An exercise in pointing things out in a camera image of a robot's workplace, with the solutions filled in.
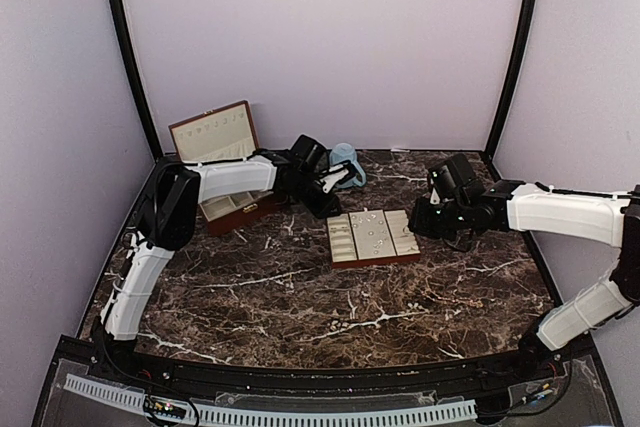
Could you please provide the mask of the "red jewelry display tray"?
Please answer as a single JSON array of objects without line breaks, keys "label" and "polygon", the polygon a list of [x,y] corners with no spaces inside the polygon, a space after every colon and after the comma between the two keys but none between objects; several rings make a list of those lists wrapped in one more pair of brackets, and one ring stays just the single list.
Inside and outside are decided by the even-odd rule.
[{"label": "red jewelry display tray", "polygon": [[405,210],[365,210],[326,221],[331,267],[361,268],[414,262],[421,252]]}]

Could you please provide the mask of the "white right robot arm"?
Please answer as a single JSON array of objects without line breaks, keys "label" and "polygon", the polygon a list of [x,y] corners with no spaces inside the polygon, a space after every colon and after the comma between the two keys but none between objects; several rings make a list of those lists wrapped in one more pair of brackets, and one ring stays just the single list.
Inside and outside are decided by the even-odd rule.
[{"label": "white right robot arm", "polygon": [[510,371],[534,379],[549,353],[639,306],[639,191],[561,189],[539,182],[500,179],[483,184],[467,157],[455,154],[428,170],[430,190],[410,214],[410,230],[454,243],[466,233],[517,232],[542,243],[554,267],[573,253],[589,266],[587,284],[542,315],[519,341]]}]

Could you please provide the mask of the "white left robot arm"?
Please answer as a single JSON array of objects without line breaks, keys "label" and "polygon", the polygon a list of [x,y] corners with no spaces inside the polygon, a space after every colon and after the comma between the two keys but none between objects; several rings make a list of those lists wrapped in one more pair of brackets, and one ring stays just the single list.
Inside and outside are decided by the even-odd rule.
[{"label": "white left robot arm", "polygon": [[133,209],[129,252],[93,333],[116,342],[136,339],[162,270],[191,240],[199,204],[244,192],[274,192],[300,202],[318,219],[341,214],[334,190],[353,179],[351,160],[323,164],[326,148],[300,135],[289,149],[260,148],[246,157],[184,162],[160,158]]}]

